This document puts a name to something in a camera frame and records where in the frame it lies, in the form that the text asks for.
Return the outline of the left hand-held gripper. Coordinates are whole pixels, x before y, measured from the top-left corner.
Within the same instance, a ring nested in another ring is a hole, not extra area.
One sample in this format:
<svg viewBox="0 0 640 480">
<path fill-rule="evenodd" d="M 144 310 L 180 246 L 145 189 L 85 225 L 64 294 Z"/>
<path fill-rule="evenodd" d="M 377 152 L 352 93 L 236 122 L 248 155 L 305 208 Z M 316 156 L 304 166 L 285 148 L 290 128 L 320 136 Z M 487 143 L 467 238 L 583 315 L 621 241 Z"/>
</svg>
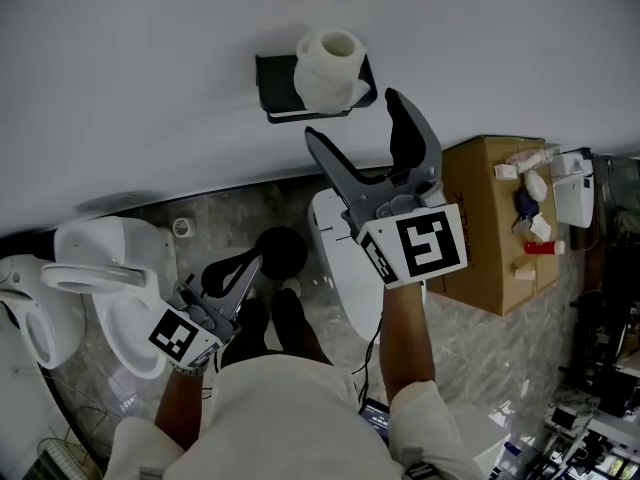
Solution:
<svg viewBox="0 0 640 480">
<path fill-rule="evenodd" d="M 178 281 L 153 314 L 148 342 L 169 361 L 195 367 L 227 345 L 239 331 L 236 314 L 260 272 L 256 248 L 223 249 L 201 274 L 201 295 Z"/>
</svg>

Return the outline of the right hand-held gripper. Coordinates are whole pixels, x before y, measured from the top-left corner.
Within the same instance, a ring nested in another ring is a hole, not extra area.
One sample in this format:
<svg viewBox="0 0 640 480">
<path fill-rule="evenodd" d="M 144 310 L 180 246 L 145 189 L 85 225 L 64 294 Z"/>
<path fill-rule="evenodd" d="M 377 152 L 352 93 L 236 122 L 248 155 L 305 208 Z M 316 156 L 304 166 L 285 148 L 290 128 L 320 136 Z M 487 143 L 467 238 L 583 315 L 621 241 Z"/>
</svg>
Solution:
<svg viewBox="0 0 640 480">
<path fill-rule="evenodd" d="M 467 266 L 458 207 L 440 181 L 441 145 L 421 111 L 393 88 L 385 91 L 392 120 L 393 164 L 366 177 L 323 133 L 307 126 L 306 146 L 347 211 L 352 236 L 388 288 L 421 282 Z"/>
</svg>

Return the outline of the white toilet paper roll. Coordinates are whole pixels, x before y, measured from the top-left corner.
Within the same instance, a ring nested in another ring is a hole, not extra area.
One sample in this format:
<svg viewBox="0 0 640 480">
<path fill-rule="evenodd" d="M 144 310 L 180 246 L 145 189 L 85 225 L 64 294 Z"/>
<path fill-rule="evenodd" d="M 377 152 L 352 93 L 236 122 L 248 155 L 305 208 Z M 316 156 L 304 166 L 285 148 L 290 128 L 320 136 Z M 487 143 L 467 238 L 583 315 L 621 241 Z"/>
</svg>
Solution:
<svg viewBox="0 0 640 480">
<path fill-rule="evenodd" d="M 308 32 L 296 46 L 293 82 L 304 107 L 319 114 L 350 110 L 371 91 L 360 78 L 367 47 L 341 28 Z"/>
</svg>

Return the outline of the white toilet with raised lid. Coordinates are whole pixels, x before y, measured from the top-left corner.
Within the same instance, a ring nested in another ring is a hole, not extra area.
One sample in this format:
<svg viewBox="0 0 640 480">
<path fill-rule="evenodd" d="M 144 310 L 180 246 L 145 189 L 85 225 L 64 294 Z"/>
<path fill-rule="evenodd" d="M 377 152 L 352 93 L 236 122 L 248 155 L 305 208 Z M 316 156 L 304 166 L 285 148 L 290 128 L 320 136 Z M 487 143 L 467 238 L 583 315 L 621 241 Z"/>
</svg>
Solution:
<svg viewBox="0 0 640 480">
<path fill-rule="evenodd" d="M 142 379 L 159 377 L 166 359 L 148 336 L 153 313 L 178 279 L 171 232 L 116 216 L 70 222 L 55 231 L 54 254 L 41 280 L 89 297 L 122 365 Z"/>
</svg>

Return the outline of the white toilet with closed lid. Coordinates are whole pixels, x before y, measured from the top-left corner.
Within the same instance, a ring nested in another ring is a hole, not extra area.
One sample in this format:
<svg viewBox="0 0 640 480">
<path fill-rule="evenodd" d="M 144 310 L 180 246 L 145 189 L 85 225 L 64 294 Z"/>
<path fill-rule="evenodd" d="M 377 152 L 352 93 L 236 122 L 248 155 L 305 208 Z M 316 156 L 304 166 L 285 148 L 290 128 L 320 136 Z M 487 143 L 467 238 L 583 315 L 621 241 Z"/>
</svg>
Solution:
<svg viewBox="0 0 640 480">
<path fill-rule="evenodd" d="M 342 218 L 345 210 L 346 205 L 333 189 L 321 190 L 309 204 L 309 225 L 323 269 L 349 323 L 361 338 L 378 343 L 374 334 L 383 309 L 384 283 L 351 237 Z"/>
</svg>

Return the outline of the white egg-shaped toilet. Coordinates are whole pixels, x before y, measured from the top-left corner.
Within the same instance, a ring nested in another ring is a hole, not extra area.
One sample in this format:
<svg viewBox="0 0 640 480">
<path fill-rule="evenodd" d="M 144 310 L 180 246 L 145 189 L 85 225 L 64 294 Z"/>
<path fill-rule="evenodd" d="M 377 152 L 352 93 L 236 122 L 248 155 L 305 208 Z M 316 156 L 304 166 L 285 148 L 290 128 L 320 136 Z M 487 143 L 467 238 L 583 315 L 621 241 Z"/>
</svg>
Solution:
<svg viewBox="0 0 640 480">
<path fill-rule="evenodd" d="M 14 315 L 26 347 L 46 369 L 66 362 L 79 348 L 86 329 L 80 295 L 41 280 L 47 262 L 33 255 L 0 259 L 0 303 Z"/>
</svg>

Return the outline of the silver wristwatch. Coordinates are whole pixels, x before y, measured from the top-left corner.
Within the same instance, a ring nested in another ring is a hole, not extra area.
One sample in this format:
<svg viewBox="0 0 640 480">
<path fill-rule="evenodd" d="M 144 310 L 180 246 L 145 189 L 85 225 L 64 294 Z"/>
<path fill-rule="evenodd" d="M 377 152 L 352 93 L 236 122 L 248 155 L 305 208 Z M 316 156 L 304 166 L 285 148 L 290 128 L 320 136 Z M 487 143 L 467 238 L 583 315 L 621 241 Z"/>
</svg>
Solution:
<svg viewBox="0 0 640 480">
<path fill-rule="evenodd" d="M 197 365 L 195 367 L 186 367 L 186 366 L 181 366 L 176 362 L 170 361 L 170 365 L 172 369 L 177 374 L 186 376 L 186 377 L 202 377 L 208 368 L 208 364 L 209 364 L 209 361 L 206 360 L 202 364 Z"/>
</svg>

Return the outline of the brown cardboard box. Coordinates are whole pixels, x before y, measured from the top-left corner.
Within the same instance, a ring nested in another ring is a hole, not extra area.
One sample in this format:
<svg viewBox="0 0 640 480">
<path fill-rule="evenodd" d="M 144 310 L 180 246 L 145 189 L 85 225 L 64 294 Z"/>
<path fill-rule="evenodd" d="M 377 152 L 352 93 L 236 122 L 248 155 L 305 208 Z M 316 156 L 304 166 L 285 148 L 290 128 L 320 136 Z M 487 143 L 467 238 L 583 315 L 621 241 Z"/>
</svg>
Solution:
<svg viewBox="0 0 640 480">
<path fill-rule="evenodd" d="M 444 193 L 460 210 L 468 265 L 429 280 L 429 292 L 505 316 L 558 281 L 560 257 L 526 254 L 524 245 L 537 237 L 512 231 L 522 182 L 494 176 L 494 166 L 512 155 L 545 148 L 542 139 L 479 136 L 443 152 Z M 528 262 L 536 266 L 536 280 L 515 279 L 514 269 Z"/>
</svg>

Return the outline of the dark purple pouch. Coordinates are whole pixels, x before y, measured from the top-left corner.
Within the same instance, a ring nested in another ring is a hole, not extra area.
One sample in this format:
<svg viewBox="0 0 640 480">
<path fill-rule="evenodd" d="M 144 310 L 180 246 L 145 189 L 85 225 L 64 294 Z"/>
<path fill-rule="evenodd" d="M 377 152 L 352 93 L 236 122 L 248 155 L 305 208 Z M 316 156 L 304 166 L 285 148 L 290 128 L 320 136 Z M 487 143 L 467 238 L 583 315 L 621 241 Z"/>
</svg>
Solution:
<svg viewBox="0 0 640 480">
<path fill-rule="evenodd" d="M 516 191 L 514 204 L 519 218 L 523 220 L 533 220 L 540 212 L 539 203 L 530 196 L 524 186 Z"/>
</svg>

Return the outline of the white oval pouch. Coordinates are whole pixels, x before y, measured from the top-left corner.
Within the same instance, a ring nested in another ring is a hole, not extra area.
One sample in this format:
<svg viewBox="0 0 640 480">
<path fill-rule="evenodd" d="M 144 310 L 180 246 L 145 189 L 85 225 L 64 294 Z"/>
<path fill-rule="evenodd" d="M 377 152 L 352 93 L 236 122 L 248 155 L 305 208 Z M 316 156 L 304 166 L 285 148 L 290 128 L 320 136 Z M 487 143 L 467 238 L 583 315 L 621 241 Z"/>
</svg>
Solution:
<svg viewBox="0 0 640 480">
<path fill-rule="evenodd" d="M 524 186 L 529 197 L 537 203 L 543 202 L 547 197 L 547 184 L 535 171 L 528 170 L 523 175 Z"/>
</svg>

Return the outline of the white angular packet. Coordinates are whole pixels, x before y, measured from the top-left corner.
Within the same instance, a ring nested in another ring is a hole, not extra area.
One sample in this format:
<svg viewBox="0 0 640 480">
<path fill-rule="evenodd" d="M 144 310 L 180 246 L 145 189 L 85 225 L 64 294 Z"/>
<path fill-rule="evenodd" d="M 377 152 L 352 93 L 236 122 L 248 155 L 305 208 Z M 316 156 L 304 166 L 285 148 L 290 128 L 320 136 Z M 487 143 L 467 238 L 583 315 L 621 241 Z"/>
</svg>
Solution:
<svg viewBox="0 0 640 480">
<path fill-rule="evenodd" d="M 551 226 L 541 213 L 533 217 L 529 231 L 541 242 L 548 242 L 551 237 Z"/>
</svg>

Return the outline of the red bottle with white cap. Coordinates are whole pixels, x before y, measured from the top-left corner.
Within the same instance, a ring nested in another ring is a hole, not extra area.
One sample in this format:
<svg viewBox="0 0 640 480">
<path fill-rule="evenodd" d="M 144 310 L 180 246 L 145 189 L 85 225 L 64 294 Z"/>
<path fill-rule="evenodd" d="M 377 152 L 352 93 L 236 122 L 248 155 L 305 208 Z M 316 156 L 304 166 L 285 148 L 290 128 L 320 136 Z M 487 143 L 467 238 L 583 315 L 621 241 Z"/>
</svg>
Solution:
<svg viewBox="0 0 640 480">
<path fill-rule="evenodd" d="M 527 242 L 524 245 L 524 251 L 529 255 L 563 255 L 566 245 L 562 240 Z"/>
</svg>

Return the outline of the dark phone with lit screen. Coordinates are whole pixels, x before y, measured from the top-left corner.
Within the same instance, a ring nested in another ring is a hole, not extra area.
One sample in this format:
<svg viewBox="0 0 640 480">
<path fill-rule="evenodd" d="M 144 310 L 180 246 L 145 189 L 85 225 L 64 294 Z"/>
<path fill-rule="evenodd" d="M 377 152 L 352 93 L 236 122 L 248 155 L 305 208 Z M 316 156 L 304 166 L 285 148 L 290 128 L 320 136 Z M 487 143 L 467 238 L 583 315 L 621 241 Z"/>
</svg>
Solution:
<svg viewBox="0 0 640 480">
<path fill-rule="evenodd" d="M 389 446 L 389 407 L 372 398 L 367 398 L 360 410 L 359 415 L 376 431 L 386 446 Z"/>
</svg>

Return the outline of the white cabinet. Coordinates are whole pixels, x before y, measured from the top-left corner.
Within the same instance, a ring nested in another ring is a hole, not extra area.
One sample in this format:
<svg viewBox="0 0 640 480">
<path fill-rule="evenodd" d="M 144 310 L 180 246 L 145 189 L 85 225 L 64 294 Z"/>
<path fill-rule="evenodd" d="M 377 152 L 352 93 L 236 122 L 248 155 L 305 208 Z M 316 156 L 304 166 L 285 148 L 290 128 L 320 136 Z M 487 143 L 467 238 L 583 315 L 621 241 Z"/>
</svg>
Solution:
<svg viewBox="0 0 640 480">
<path fill-rule="evenodd" d="M 503 409 L 489 411 L 475 405 L 453 408 L 451 412 L 464 446 L 489 478 L 510 437 L 507 414 Z"/>
</svg>

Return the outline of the black wall shelf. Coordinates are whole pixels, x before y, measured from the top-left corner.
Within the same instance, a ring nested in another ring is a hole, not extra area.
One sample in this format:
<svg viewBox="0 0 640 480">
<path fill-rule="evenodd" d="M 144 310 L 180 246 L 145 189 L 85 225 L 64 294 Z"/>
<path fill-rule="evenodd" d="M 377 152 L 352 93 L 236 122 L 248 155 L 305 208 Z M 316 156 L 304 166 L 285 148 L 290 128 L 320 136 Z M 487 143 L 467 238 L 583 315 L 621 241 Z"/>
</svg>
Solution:
<svg viewBox="0 0 640 480">
<path fill-rule="evenodd" d="M 369 91 L 350 109 L 338 114 L 309 111 L 294 87 L 295 55 L 255 56 L 256 86 L 261 109 L 271 124 L 310 121 L 348 116 L 353 109 L 367 108 L 378 98 L 378 90 L 368 56 L 360 68 L 359 80 L 366 82 Z"/>
</svg>

